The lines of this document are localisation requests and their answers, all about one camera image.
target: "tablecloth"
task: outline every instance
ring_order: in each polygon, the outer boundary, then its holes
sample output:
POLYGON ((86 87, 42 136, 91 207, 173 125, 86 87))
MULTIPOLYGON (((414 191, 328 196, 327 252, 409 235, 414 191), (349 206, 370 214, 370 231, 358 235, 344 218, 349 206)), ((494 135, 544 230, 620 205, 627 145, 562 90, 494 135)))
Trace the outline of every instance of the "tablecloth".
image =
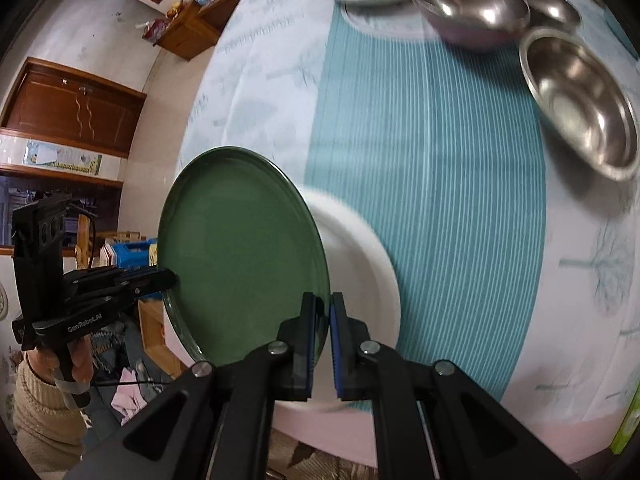
MULTIPOLYGON (((606 10, 569 1, 640 110, 636 60, 606 10)), ((516 69, 515 48, 443 46, 411 3, 241 0, 177 173, 244 146, 338 196, 393 261, 404 355, 453 359, 538 434, 606 420, 597 450, 640 381, 640 187, 597 176, 541 130, 516 69)))

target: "green plate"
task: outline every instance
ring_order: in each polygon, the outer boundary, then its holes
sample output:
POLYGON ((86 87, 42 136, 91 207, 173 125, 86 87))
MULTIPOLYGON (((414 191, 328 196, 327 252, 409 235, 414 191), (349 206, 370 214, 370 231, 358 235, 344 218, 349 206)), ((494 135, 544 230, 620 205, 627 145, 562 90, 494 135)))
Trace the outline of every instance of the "green plate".
MULTIPOLYGON (((164 203, 158 264, 178 276, 164 303, 193 359, 225 365, 276 338, 302 293, 327 305, 329 272, 316 224, 266 158, 217 148, 193 160, 164 203)), ((316 357, 326 327, 316 335, 316 357)))

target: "stainless steel bowl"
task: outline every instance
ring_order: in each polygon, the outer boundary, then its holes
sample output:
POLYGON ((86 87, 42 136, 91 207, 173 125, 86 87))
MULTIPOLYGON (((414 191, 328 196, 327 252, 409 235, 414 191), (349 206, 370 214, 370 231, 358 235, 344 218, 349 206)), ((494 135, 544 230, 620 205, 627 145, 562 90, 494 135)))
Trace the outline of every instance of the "stainless steel bowl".
POLYGON ((553 27, 574 32, 580 25, 580 14, 567 0, 525 1, 531 11, 531 27, 553 27))
POLYGON ((569 34, 536 28, 520 43, 520 65, 540 111, 594 170, 628 180, 638 170, 638 124, 603 64, 569 34))
POLYGON ((524 0, 414 0, 449 43, 487 50, 519 37, 529 24, 524 0))

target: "person's hand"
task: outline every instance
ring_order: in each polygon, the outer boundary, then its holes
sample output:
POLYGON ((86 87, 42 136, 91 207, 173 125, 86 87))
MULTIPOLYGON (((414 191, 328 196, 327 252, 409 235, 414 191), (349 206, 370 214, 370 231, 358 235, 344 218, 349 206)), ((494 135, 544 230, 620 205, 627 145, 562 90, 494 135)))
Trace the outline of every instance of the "person's hand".
MULTIPOLYGON (((82 339, 71 343, 70 352, 71 360, 74 363, 71 375, 78 382, 89 382, 94 376, 94 362, 92 360, 89 336, 86 335, 82 339)), ((45 348, 27 350, 26 358, 29 360, 31 369, 39 378, 53 384, 51 372, 58 367, 58 358, 51 350, 45 348)))

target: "wooden cabinet door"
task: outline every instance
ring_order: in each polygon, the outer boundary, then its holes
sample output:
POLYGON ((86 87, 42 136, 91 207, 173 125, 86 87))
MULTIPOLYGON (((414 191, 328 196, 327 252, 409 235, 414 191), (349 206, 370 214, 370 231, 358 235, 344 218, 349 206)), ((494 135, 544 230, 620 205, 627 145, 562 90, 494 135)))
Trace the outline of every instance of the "wooden cabinet door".
POLYGON ((25 74, 6 127, 25 134, 82 139, 82 94, 78 81, 29 72, 25 74))
POLYGON ((95 146, 129 153, 142 102, 97 86, 86 86, 86 124, 95 146))
POLYGON ((0 132, 128 157, 145 98, 93 74, 27 58, 0 132))

